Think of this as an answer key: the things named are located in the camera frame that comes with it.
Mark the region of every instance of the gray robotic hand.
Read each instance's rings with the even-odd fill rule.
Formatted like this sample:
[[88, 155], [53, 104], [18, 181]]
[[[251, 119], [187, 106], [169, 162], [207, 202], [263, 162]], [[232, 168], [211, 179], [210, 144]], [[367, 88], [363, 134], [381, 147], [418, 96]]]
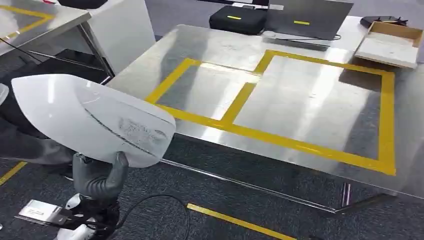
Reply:
[[93, 200], [117, 198], [128, 174], [128, 160], [117, 152], [113, 163], [98, 161], [76, 153], [73, 156], [72, 175], [75, 190]]

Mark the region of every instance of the table leg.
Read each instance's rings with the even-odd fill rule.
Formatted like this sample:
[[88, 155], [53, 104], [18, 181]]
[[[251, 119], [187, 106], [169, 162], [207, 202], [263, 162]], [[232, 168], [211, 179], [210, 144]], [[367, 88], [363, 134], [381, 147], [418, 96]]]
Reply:
[[351, 184], [343, 183], [343, 187], [341, 188], [341, 207], [344, 208], [349, 205], [351, 201]]
[[115, 77], [115, 74], [112, 71], [111, 67], [108, 65], [108, 63], [105, 61], [105, 59], [102, 57], [102, 54], [100, 54], [99, 48], [96, 46], [95, 42], [93, 41], [93, 38], [90, 34], [90, 26], [88, 25], [88, 23], [84, 22], [78, 25], [77, 28], [81, 32], [82, 37], [84, 38], [91, 52], [94, 54], [95, 58], [100, 62], [104, 72], [107, 74], [107, 78], [103, 80], [103, 82], [101, 83], [104, 85], [110, 79]]

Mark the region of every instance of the black case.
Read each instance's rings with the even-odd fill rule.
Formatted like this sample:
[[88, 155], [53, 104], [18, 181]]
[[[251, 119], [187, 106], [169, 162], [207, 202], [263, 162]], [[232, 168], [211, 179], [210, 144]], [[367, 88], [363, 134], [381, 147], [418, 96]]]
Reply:
[[211, 29], [257, 35], [264, 28], [267, 13], [263, 10], [225, 6], [209, 18]]

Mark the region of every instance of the yellow label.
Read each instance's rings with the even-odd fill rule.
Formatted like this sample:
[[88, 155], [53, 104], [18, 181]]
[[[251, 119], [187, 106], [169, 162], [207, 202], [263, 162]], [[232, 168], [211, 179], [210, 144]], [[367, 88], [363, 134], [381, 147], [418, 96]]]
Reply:
[[238, 16], [226, 16], [227, 18], [230, 18], [230, 19], [236, 19], [236, 20], [241, 20], [242, 18], [241, 17], [238, 17]]
[[310, 23], [307, 21], [294, 21], [295, 24], [303, 24], [303, 25], [309, 25]]

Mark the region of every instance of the black cord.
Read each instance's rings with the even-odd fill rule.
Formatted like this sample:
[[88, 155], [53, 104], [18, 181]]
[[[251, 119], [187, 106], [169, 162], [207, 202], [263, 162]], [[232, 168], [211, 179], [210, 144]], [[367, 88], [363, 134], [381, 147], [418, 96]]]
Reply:
[[130, 215], [130, 213], [139, 205], [139, 204], [141, 204], [142, 202], [144, 202], [144, 201], [146, 201], [146, 200], [148, 200], [148, 199], [151, 199], [151, 198], [157, 198], [157, 197], [169, 197], [169, 198], [172, 198], [172, 199], [175, 199], [175, 200], [177, 200], [181, 205], [182, 205], [182, 207], [184, 208], [184, 210], [185, 210], [185, 215], [186, 215], [186, 219], [187, 219], [187, 227], [186, 227], [186, 230], [185, 230], [185, 236], [184, 236], [184, 240], [187, 240], [188, 239], [188, 237], [189, 237], [189, 232], [190, 232], [190, 213], [189, 213], [189, 210], [187, 209], [187, 207], [186, 207], [186, 205], [184, 204], [184, 202], [181, 200], [181, 199], [179, 199], [178, 197], [176, 197], [176, 196], [172, 196], [172, 195], [169, 195], [169, 194], [155, 194], [155, 195], [150, 195], [150, 196], [147, 196], [147, 197], [145, 197], [145, 198], [143, 198], [143, 199], [141, 199], [140, 201], [138, 201], [138, 202], [136, 202], [136, 203], [134, 203], [127, 211], [126, 211], [126, 213], [123, 215], [123, 217], [121, 218], [121, 220], [116, 224], [116, 226], [109, 226], [109, 225], [106, 225], [106, 224], [103, 224], [103, 223], [100, 223], [100, 222], [92, 222], [92, 221], [85, 221], [85, 222], [83, 222], [83, 224], [85, 224], [85, 225], [91, 225], [91, 226], [96, 226], [96, 227], [99, 227], [99, 228], [97, 228], [97, 229], [106, 229], [106, 228], [113, 228], [113, 229], [120, 229], [123, 225], [124, 225], [124, 223], [125, 223], [125, 221], [127, 220], [127, 218], [128, 218], [128, 216]]
[[1, 38], [1, 37], [0, 37], [0, 40], [1, 40], [3, 43], [5, 43], [5, 44], [7, 44], [7, 45], [11, 46], [12, 48], [14, 48], [14, 49], [16, 49], [16, 50], [18, 50], [18, 51], [21, 51], [22, 53], [24, 53], [24, 54], [26, 54], [26, 55], [30, 56], [31, 58], [33, 58], [33, 59], [35, 59], [35, 60], [37, 60], [39, 63], [43, 63], [40, 59], [36, 58], [35, 56], [33, 56], [32, 54], [30, 54], [29, 52], [24, 51], [24, 50], [20, 49], [19, 47], [14, 46], [14, 45], [12, 45], [12, 44], [8, 43], [7, 41], [3, 40], [3, 38]]
[[285, 40], [285, 41], [304, 41], [304, 40], [326, 40], [326, 41], [337, 41], [342, 39], [342, 35], [336, 34], [335, 37], [332, 40], [328, 40], [328, 39], [323, 39], [323, 38], [318, 38], [318, 37], [314, 37], [314, 38], [277, 38], [278, 40]]

